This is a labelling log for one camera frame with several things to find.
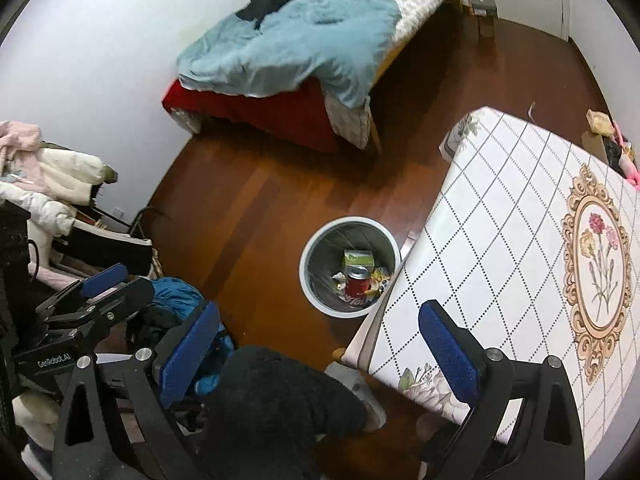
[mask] brown floor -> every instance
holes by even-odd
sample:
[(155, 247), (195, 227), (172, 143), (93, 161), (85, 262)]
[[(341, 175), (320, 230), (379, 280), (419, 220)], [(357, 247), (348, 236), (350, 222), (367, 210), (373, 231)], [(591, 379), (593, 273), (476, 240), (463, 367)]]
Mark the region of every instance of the brown floor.
[[(329, 220), (363, 215), (387, 226), (402, 254), (420, 235), (447, 172), (443, 135), (466, 112), (491, 105), (579, 143), (587, 108), (606, 110), (571, 44), (497, 21), (478, 41), (475, 19), (443, 6), (372, 92), (385, 153), (344, 145), (323, 155), (248, 126), (215, 121), (192, 139), (156, 191), (149, 234), (167, 275), (220, 304), (239, 345), (260, 344), (324, 368), (357, 320), (331, 319), (306, 301), (298, 259)], [(414, 423), (421, 412), (376, 386), (388, 411), (374, 434), (319, 446), (335, 480), (417, 478)]]

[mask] ornate oval frame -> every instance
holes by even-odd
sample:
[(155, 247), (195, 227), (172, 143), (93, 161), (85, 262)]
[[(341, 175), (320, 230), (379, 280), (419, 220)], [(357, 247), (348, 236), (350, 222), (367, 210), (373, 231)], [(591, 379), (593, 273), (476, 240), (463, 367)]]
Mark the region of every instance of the ornate oval frame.
[[(570, 322), (578, 343), (578, 359), (585, 361), (584, 373), (587, 384), (593, 383), (604, 368), (620, 332), (625, 324), (626, 310), (631, 301), (631, 258), (629, 255), (629, 236), (620, 223), (620, 213), (609, 197), (609, 192), (585, 164), (580, 168), (580, 177), (575, 177), (571, 195), (566, 200), (569, 212), (562, 219), (562, 238), (564, 238), (564, 296), (571, 306)], [(577, 263), (580, 256), (579, 237), (580, 216), (591, 204), (597, 204), (612, 220), (620, 240), (623, 261), (623, 283), (620, 300), (611, 320), (605, 326), (596, 325), (590, 318), (584, 305), (582, 291), (576, 283)]]

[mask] screw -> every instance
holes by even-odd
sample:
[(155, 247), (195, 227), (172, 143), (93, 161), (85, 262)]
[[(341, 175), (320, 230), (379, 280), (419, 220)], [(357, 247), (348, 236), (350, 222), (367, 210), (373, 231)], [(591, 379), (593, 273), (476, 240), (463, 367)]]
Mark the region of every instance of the screw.
[(546, 362), (548, 362), (549, 366), (551, 366), (552, 368), (559, 368), (562, 366), (562, 361), (555, 355), (550, 355), (549, 357), (547, 357)]
[(486, 356), (491, 359), (491, 361), (502, 361), (504, 354), (497, 348), (489, 348), (486, 351)]
[(146, 361), (151, 357), (152, 351), (151, 348), (141, 348), (136, 352), (136, 359), (138, 361)]
[(90, 364), (91, 358), (88, 355), (83, 355), (78, 359), (78, 362), (76, 363), (76, 365), (78, 365), (78, 368), (87, 368)]

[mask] red bedding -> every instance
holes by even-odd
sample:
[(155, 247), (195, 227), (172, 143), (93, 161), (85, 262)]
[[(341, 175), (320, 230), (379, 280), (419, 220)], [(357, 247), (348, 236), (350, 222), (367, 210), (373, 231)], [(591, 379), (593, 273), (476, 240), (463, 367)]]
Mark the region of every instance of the red bedding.
[(338, 144), (324, 108), (324, 96), (316, 78), (307, 79), (294, 92), (255, 98), (216, 92), (187, 90), (176, 80), (162, 106), (203, 116), (248, 123), (279, 139), (291, 140), (318, 152), (335, 152)]

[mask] blue blanket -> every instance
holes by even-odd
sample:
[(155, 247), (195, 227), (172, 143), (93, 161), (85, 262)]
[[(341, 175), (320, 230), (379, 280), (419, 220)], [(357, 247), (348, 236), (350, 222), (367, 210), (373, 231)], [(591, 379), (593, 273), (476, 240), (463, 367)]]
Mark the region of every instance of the blue blanket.
[(185, 88), (267, 97), (309, 76), (362, 106), (400, 19), (394, 0), (291, 0), (255, 29), (232, 14), (178, 57)]

